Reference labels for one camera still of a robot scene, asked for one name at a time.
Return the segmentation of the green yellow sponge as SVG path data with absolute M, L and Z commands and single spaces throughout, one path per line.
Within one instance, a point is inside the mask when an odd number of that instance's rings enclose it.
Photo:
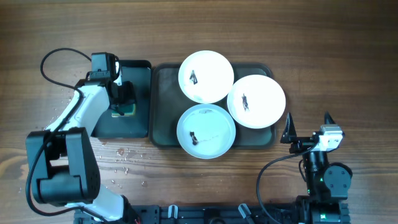
M 136 104 L 115 105 L 113 108 L 111 108 L 112 117 L 134 116 L 135 113 L 136 113 Z

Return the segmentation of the white plate top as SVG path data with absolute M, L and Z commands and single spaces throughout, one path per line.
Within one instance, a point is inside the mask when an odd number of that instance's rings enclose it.
M 234 71 L 228 59 L 211 50 L 189 55 L 178 71 L 178 84 L 196 103 L 216 103 L 232 89 Z

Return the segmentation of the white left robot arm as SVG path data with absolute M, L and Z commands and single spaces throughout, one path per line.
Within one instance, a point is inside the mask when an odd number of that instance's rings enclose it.
M 88 57 L 91 71 L 71 89 L 74 97 L 58 120 L 26 140 L 29 173 L 25 196 L 30 209 L 52 217 L 74 210 L 101 223 L 140 223 L 128 199 L 101 185 L 90 136 L 101 115 L 132 116 L 136 96 L 129 81 L 116 83 L 119 58 L 101 52 Z

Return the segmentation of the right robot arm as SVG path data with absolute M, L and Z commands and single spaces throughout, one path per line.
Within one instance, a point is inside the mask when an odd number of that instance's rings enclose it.
M 329 113 L 325 123 L 310 137 L 298 137 L 289 113 L 280 139 L 290 144 L 289 152 L 302 156 L 302 170 L 307 196 L 298 196 L 294 203 L 293 223 L 350 223 L 348 198 L 352 170 L 340 163 L 330 163 L 328 153 L 339 148 L 345 134 Z

